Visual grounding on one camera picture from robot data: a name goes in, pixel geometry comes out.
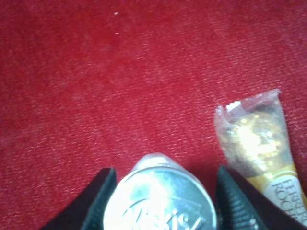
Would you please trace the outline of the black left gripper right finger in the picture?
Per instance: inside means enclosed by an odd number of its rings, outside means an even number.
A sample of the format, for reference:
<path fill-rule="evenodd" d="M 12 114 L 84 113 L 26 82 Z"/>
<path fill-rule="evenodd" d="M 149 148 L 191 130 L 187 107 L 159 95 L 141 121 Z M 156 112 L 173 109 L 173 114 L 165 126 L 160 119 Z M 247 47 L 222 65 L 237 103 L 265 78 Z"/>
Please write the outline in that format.
<path fill-rule="evenodd" d="M 217 172 L 215 208 L 220 230 L 306 229 L 228 166 Z"/>

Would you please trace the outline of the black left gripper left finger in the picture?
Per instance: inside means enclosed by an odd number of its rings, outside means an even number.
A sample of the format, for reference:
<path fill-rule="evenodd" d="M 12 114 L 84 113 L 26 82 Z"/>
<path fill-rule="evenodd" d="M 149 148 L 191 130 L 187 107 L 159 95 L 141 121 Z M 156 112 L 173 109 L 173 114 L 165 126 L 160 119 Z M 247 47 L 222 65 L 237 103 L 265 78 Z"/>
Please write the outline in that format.
<path fill-rule="evenodd" d="M 116 170 L 103 168 L 64 210 L 41 229 L 102 230 L 106 205 L 116 185 Z"/>

